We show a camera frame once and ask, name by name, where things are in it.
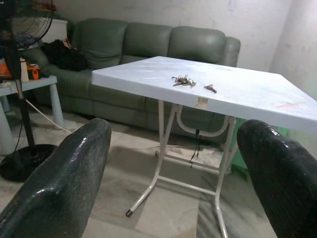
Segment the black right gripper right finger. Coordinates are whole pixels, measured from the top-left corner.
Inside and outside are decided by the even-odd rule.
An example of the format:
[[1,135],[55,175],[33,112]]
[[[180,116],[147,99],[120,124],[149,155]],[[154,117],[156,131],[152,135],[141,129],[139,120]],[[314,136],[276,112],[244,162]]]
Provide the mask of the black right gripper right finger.
[[272,125],[251,119],[237,144],[256,195],[279,238],[317,236],[317,161]]

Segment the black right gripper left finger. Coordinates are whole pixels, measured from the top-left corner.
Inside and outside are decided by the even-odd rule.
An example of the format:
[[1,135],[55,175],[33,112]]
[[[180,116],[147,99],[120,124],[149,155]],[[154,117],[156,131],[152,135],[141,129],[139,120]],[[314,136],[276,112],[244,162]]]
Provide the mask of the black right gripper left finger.
[[95,118],[58,145],[0,214],[3,238],[80,238],[107,163],[111,125]]

